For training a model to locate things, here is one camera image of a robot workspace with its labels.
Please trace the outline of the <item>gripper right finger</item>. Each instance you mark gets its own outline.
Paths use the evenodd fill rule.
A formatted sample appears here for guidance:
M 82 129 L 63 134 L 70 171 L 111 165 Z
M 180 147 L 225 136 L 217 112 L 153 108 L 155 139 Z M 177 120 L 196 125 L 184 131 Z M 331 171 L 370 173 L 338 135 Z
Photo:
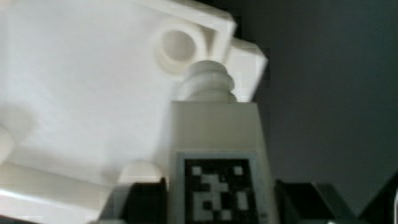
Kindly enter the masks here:
M 360 215 L 329 183 L 276 182 L 281 224 L 398 224 L 398 171 Z

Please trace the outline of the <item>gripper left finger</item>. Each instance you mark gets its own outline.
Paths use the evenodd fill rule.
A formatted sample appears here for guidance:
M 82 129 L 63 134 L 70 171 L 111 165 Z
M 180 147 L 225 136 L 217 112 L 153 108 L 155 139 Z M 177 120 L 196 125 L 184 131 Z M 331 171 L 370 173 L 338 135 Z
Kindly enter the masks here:
M 100 217 L 89 224 L 168 224 L 168 183 L 152 162 L 121 170 Z

